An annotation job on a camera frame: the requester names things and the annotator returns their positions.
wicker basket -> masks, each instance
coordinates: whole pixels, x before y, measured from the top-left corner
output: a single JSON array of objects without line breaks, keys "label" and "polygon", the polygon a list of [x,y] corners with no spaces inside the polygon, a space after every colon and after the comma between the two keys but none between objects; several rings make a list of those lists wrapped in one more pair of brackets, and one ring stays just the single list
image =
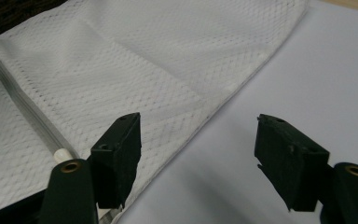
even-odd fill
[{"label": "wicker basket", "polygon": [[66,0],[0,0],[0,34]]}]

white cloth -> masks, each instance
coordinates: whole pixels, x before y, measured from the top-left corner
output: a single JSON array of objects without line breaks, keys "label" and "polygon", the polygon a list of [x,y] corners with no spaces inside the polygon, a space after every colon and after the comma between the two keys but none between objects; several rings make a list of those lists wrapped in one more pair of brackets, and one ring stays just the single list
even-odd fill
[{"label": "white cloth", "polygon": [[[81,158],[115,119],[141,112],[142,158],[127,209],[306,7],[307,0],[71,0],[0,35],[0,60]],[[0,194],[12,199],[0,207],[21,198]]]}]

white tabletop surface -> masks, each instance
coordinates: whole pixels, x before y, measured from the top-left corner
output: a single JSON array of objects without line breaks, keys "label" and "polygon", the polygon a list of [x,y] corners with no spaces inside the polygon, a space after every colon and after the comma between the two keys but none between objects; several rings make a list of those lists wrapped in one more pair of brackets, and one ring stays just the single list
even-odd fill
[{"label": "white tabletop surface", "polygon": [[311,1],[281,49],[147,187],[119,224],[320,223],[288,212],[257,168],[257,116],[285,119],[358,163],[358,11]]}]

